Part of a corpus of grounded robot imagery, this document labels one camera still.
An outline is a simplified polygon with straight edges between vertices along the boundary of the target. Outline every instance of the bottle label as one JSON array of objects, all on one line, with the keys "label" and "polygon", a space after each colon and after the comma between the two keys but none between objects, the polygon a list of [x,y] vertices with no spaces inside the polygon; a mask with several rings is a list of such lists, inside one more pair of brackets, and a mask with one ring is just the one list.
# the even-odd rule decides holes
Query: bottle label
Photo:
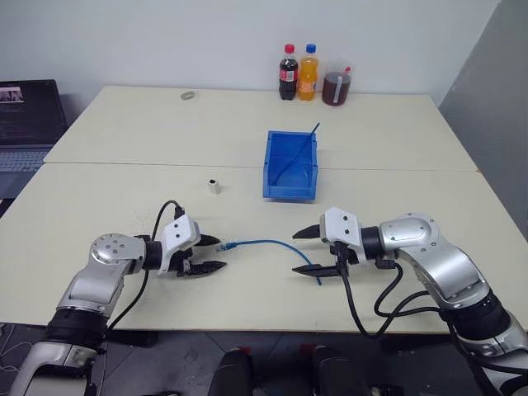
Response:
[{"label": "bottle label", "polygon": [[299,82],[300,92],[315,92],[315,81],[301,81]]},{"label": "bottle label", "polygon": [[297,81],[297,70],[281,70],[280,79],[282,81],[286,81],[287,83]]}]

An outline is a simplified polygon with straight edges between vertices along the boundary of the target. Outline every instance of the blue plastic bin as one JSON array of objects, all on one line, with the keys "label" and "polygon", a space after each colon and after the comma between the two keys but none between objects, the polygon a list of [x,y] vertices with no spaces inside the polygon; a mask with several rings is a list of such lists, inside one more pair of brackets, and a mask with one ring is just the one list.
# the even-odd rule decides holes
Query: blue plastic bin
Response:
[{"label": "blue plastic bin", "polygon": [[306,132],[268,131],[262,192],[265,198],[315,199],[316,138],[316,134]]}]

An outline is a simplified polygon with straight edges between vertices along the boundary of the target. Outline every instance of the white table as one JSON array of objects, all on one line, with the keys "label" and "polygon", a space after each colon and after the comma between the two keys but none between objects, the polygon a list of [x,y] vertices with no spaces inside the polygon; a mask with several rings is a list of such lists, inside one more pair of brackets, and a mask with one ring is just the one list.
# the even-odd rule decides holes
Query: white table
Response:
[{"label": "white table", "polygon": [[[223,186],[207,191],[210,178]],[[203,233],[224,242],[252,238],[290,241],[335,205],[355,212],[363,225],[378,225],[409,210],[433,216],[443,234],[477,263],[507,309],[528,325],[519,296],[528,278],[528,245],[477,172],[321,170],[313,204],[262,199],[262,171],[254,168],[47,163],[0,219],[0,321],[45,324],[72,276],[87,262],[97,236],[150,233],[160,205],[177,199]],[[164,222],[169,221],[170,214]],[[313,262],[331,264],[317,240],[296,243]],[[300,276],[304,262],[275,245],[216,253],[196,248],[197,261],[229,264],[200,279],[161,279],[154,274],[144,297],[120,326],[134,329],[233,329],[355,331],[338,279]],[[385,306],[421,290],[410,266]],[[381,320],[372,305],[392,271],[351,268],[351,284],[365,326]],[[116,313],[134,297],[141,275],[128,276]],[[419,304],[432,304],[423,298]],[[436,315],[396,319],[391,332],[444,332]]]},{"label": "white table", "polygon": [[310,131],[322,169],[474,171],[426,95],[350,95],[341,107],[277,92],[106,87],[48,163],[262,167],[268,130]]}]

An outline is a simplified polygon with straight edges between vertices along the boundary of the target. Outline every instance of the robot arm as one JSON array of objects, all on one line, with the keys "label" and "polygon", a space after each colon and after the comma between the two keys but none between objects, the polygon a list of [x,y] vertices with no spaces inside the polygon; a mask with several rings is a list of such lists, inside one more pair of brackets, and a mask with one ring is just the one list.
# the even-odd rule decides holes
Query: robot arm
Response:
[{"label": "robot arm", "polygon": [[106,323],[119,299],[126,275],[142,269],[179,276],[216,271],[223,262],[194,265],[190,248],[219,240],[200,235],[198,224],[180,215],[163,230],[161,242],[109,233],[96,239],[88,264],[73,278],[13,383],[10,396],[95,395],[92,363],[105,337]]},{"label": "robot arm", "polygon": [[403,259],[440,307],[450,330],[456,331],[457,345],[461,344],[460,351],[486,393],[528,391],[521,386],[526,385],[528,372],[524,329],[502,307],[468,255],[443,238],[434,219],[407,213],[379,227],[362,228],[354,214],[331,208],[318,227],[302,230],[294,238],[317,236],[331,245],[336,266],[303,266],[294,271],[310,276],[348,275],[347,262],[365,265],[368,259],[377,263],[384,257]]}]

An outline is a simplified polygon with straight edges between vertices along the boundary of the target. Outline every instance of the laptop keyboard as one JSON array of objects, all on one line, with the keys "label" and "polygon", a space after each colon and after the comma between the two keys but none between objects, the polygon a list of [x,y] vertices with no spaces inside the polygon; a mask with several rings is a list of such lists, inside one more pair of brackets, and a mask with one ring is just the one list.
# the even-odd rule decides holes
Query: laptop keyboard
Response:
[{"label": "laptop keyboard", "polygon": [[47,151],[0,151],[0,172],[36,172]]}]

